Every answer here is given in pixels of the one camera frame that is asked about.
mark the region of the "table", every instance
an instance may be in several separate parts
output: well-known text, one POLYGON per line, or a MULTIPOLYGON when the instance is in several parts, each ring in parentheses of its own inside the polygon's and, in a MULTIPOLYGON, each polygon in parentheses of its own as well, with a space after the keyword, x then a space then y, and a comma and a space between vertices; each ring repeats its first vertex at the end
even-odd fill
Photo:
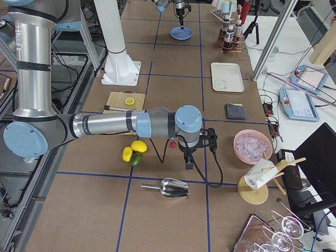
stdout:
MULTIPOLYGON (((149 141, 143 163, 130 167, 122 161, 125 146, 133 136, 89 136, 70 143, 58 173, 44 202, 31 239, 30 251, 231 251, 251 213, 270 220, 270 210, 286 213, 276 198, 286 197, 269 185, 269 197, 259 206, 243 201, 237 191, 238 179, 252 167, 234 154, 234 135, 243 129, 255 129, 269 136, 265 115, 252 73, 247 50, 223 55, 217 35, 220 23, 211 5, 193 4, 185 19, 194 35, 188 41, 176 41, 169 35, 178 26, 173 5, 160 15, 150 2, 128 2, 122 26, 128 54, 141 60, 136 87, 102 86, 95 79, 82 113, 102 113, 111 91, 130 90, 146 94, 144 108, 165 106, 175 111, 184 104, 198 107, 204 127, 214 127, 218 135, 218 161, 225 184, 210 188, 196 170, 185 170, 183 154, 168 148, 160 164, 149 141), (245 91, 218 93, 211 85, 212 62, 236 62, 241 65, 245 91), (245 121, 225 119, 224 104, 243 103, 245 121), (186 181, 187 198, 169 200, 159 192, 140 188, 141 183, 159 184, 163 178, 186 181)), ((165 139, 154 139, 159 153, 165 139)), ((218 182, 219 172, 206 150, 194 157, 202 172, 218 182)))
MULTIPOLYGON (((259 24, 259 35, 260 35, 260 44, 256 45, 255 42, 255 34, 250 35, 246 40, 246 45, 248 46, 248 52, 251 59, 252 67, 255 68, 258 59, 260 58, 261 51, 257 49, 252 48, 258 48, 262 49, 266 41, 268 39, 268 36, 274 27, 274 24, 276 22, 276 17, 258 17, 258 24, 259 24)), ((246 24, 248 25, 253 20, 253 17, 248 16, 246 19, 246 24)), ((300 51, 305 51, 307 48, 310 47, 310 43, 307 40, 305 34, 303 33, 302 29, 300 28, 299 24, 294 18, 289 18, 287 21, 287 24, 285 25, 283 31, 281 32, 276 45, 279 47, 281 52, 285 53, 296 53, 300 51)), ((313 52, 313 49, 311 49, 307 55, 304 57, 300 65, 309 65, 316 69, 324 69, 324 66, 322 65, 313 65, 311 64, 309 60, 309 56, 313 52)), ((295 54, 295 55, 289 55, 289 54, 277 54, 276 57, 269 58, 269 60, 266 63, 267 71, 268 72, 275 72, 277 74, 283 75, 288 72, 292 72, 296 63, 300 60, 303 53, 295 54)), ((272 77, 267 77, 265 80, 265 76, 260 76, 258 81, 258 88, 279 93, 279 89, 283 87, 283 83, 272 79, 272 77)), ((328 77, 326 83, 326 86, 334 87, 335 84, 332 81, 330 77, 328 77)), ((270 93, 266 91, 266 94, 269 95, 273 101, 277 101, 277 96, 273 93, 270 93)), ((327 89, 323 89, 324 92, 327 94, 335 97, 334 91, 329 91, 327 89)), ((326 95, 321 93, 321 96, 324 98, 328 98, 326 95)), ((313 98, 313 101, 315 105, 320 105, 322 102, 316 100, 313 98)), ((320 116, 319 122, 303 122, 303 121, 293 121, 288 120, 286 115, 284 114, 282 108, 278 106, 277 103, 273 103, 273 111, 275 112, 275 116, 278 118, 280 123, 280 135, 283 141, 281 141, 278 138, 277 141, 277 147, 276 152, 280 149, 288 149, 288 150, 295 150, 300 144, 307 139, 321 124, 324 122, 327 122, 330 127, 333 130, 336 130, 336 117, 335 117, 335 108, 332 106, 317 108, 317 112, 320 116)), ((316 195, 316 191, 310 187, 309 190, 311 190, 311 193, 313 195, 316 195)), ((332 223, 336 223, 336 219, 331 214, 328 215, 328 217, 331 219, 332 223)), ((323 237, 323 242, 325 243, 327 241, 335 241, 336 240, 336 230, 335 228, 328 228, 330 235, 328 237, 323 237)), ((308 248, 310 248, 312 243, 311 234, 308 233, 306 236, 306 239, 304 239, 304 242, 308 248)), ((315 249, 316 251, 321 251, 322 247, 319 243, 316 243, 315 249)))

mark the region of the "pink bowl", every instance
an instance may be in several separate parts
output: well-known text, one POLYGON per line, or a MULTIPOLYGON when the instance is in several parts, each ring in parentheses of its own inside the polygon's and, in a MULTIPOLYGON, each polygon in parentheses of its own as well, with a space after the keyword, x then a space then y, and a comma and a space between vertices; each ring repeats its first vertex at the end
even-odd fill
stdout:
POLYGON ((249 159, 246 159, 245 157, 240 155, 238 150, 236 149, 236 144, 235 143, 236 143, 237 139, 245 138, 249 135, 252 136, 253 138, 257 139, 258 141, 263 141, 264 142, 264 144, 267 146, 266 157, 267 157, 267 159, 269 159, 272 156, 272 152, 273 152, 272 143, 264 134, 262 134, 262 133, 260 133, 259 131, 256 131, 256 130, 242 130, 242 131, 239 131, 236 134, 236 136, 233 140, 233 150, 235 151, 236 156, 241 161, 243 161, 244 163, 247 163, 247 164, 256 164, 257 163, 257 162, 250 161, 249 159))

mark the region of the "tripod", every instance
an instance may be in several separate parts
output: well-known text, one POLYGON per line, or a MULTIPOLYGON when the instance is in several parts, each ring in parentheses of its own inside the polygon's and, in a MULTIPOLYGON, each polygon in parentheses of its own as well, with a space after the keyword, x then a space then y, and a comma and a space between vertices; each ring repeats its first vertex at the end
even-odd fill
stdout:
POLYGON ((251 24, 247 27, 246 31, 244 32, 244 38, 247 39, 249 34, 252 34, 254 27, 256 28, 256 39, 257 39, 257 45, 259 45, 259 27, 257 23, 258 15, 261 12, 263 8, 263 4, 260 5, 260 0, 256 0, 255 4, 255 18, 251 22, 251 24))

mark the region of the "brown table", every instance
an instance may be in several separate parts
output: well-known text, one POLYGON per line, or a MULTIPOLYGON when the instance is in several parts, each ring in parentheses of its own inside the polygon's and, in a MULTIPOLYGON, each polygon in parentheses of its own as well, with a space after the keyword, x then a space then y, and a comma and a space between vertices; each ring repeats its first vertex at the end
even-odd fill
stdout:
MULTIPOLYGON (((122 25, 128 54, 142 61, 136 87, 103 86, 96 78, 83 113, 102 113, 111 91, 145 93, 144 108, 165 106, 175 111, 184 104, 197 106, 205 127, 218 135, 217 156, 224 172, 221 188, 206 186, 196 169, 186 170, 183 154, 168 148, 160 164, 149 149, 143 163, 130 167, 122 150, 134 136, 89 136, 69 144, 58 174, 44 203, 26 252, 37 251, 231 251, 251 213, 270 220, 270 210, 286 211, 276 203, 287 197, 269 189, 265 203, 254 206, 243 201, 236 183, 252 167, 233 152, 233 137, 243 129, 255 129, 269 136, 247 51, 220 53, 216 40, 220 23, 210 14, 211 5, 193 5, 185 25, 194 35, 176 41, 169 35, 178 26, 171 4, 159 15, 151 2, 128 2, 122 25), (240 64, 243 93, 212 90, 210 64, 240 64), (225 119, 224 104, 243 103, 247 120, 225 119), (159 184, 163 178, 187 181, 187 198, 169 200, 159 192, 140 188, 141 183, 159 184)), ((154 139, 162 154, 165 139, 154 139)), ((212 182, 219 172, 209 150, 197 150, 194 157, 212 182)))

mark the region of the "metal scoop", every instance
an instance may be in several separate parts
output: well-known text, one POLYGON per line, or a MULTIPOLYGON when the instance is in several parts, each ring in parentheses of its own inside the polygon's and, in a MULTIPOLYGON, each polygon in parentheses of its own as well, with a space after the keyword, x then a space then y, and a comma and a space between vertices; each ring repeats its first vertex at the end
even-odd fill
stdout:
POLYGON ((141 184, 141 187, 159 189, 161 194, 167 198, 181 198, 188 195, 187 183, 170 177, 161 181, 160 185, 141 184))

